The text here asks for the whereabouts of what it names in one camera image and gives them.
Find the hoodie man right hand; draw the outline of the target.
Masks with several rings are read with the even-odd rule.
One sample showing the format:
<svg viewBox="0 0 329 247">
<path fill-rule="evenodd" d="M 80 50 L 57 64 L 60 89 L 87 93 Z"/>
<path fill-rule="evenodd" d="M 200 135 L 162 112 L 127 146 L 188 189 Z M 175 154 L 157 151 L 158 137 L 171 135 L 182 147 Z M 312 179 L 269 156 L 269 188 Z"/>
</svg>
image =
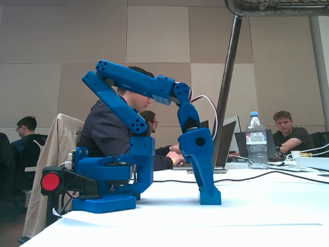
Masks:
<svg viewBox="0 0 329 247">
<path fill-rule="evenodd" d="M 181 154 L 177 154 L 176 152 L 173 151 L 170 151 L 167 154 L 167 157 L 169 157 L 172 160 L 173 166 L 179 166 L 181 163 L 185 162 L 185 159 Z"/>
</svg>

